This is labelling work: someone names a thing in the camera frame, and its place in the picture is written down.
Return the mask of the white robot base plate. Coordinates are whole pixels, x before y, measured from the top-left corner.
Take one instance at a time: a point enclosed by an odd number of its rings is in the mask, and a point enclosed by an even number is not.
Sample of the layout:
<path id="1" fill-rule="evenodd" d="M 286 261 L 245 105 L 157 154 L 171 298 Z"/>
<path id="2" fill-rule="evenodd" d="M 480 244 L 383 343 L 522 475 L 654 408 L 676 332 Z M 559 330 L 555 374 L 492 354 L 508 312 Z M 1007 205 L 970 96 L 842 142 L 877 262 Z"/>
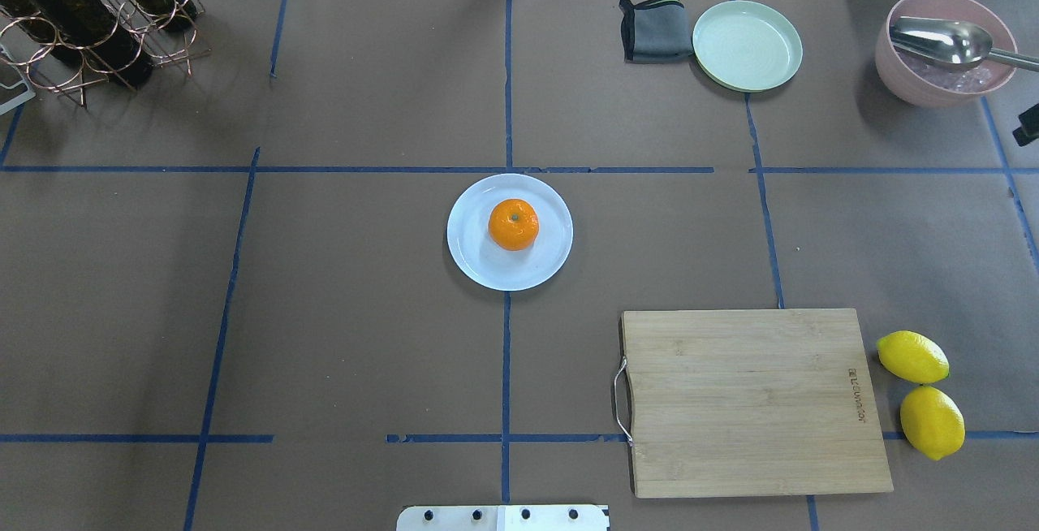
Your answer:
<path id="1" fill-rule="evenodd" d="M 609 530 L 607 506 L 520 504 L 412 506 L 396 521 L 397 530 Z"/>

